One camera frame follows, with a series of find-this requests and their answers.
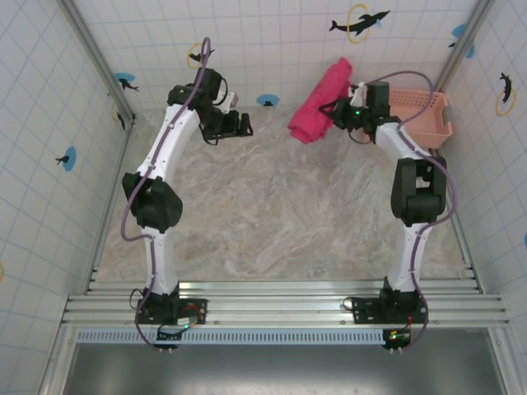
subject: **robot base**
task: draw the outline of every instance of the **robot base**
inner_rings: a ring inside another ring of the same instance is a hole
[[[170,295],[152,293],[139,315],[139,323],[177,325],[180,318],[197,317],[196,323],[204,324],[207,317],[207,302],[206,299],[181,299],[178,284]]]
[[[426,309],[416,290],[392,290],[385,279],[377,298],[350,298],[355,323],[424,323]]]

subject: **pink basket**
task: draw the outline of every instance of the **pink basket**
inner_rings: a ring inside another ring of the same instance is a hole
[[[427,105],[429,95],[427,91],[390,89],[390,113],[405,120]],[[408,134],[421,148],[437,149],[448,137],[452,136],[452,124],[450,120],[445,121],[444,119],[446,109],[448,109],[446,96],[434,92],[427,111],[404,125]]]

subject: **marble surface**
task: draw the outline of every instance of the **marble surface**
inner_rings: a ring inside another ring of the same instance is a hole
[[[196,132],[174,174],[184,213],[175,227],[182,280],[355,280],[384,277],[394,256],[396,220],[389,196],[394,166],[375,145],[336,128],[316,143],[291,138],[294,109],[247,109],[253,137],[208,146]],[[140,114],[124,170],[134,172],[153,143],[164,111]],[[115,205],[97,278],[146,279],[142,241],[126,243]],[[135,219],[129,235],[139,233]],[[422,277],[459,277],[463,261],[451,224],[432,230]]]

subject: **pink towel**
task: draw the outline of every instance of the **pink towel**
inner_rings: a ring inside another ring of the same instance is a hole
[[[340,58],[322,77],[311,92],[310,97],[296,111],[287,125],[291,135],[304,144],[316,142],[324,138],[333,121],[319,111],[321,105],[335,101],[339,97],[347,96],[350,86],[349,77],[352,75],[352,65],[345,58]]]

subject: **tiled wall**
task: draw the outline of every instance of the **tiled wall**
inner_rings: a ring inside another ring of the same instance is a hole
[[[525,362],[527,2],[497,2],[476,46],[447,91],[455,134],[443,153],[459,186],[459,213],[477,272],[487,291],[505,296]],[[512,81],[505,104],[502,73]]]
[[[106,94],[55,0],[0,2],[0,393],[38,389],[89,267],[124,140]]]
[[[76,0],[83,18],[114,72],[135,76],[125,89],[132,106],[164,108],[169,90],[194,80],[191,48],[208,35],[215,52],[210,67],[226,77],[241,104],[273,94],[300,104],[329,64],[347,57],[354,81],[369,81],[400,69],[436,79],[459,28],[477,0],[364,0],[369,14],[387,12],[355,36],[329,31],[332,20],[355,25],[365,13],[349,0]],[[192,51],[198,54],[198,47]],[[399,77],[392,86],[422,87]]]

